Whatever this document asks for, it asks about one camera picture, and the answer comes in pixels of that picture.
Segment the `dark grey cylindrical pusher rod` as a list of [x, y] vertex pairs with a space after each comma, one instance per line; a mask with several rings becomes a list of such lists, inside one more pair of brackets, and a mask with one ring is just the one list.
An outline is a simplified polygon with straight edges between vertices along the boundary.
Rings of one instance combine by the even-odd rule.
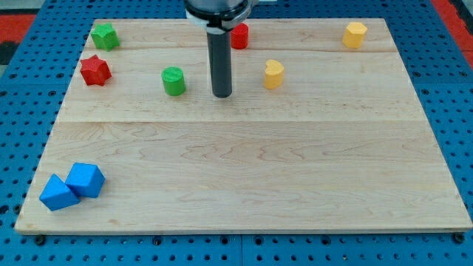
[[232, 94], [230, 33], [208, 33], [207, 41], [212, 93], [217, 98], [227, 98]]

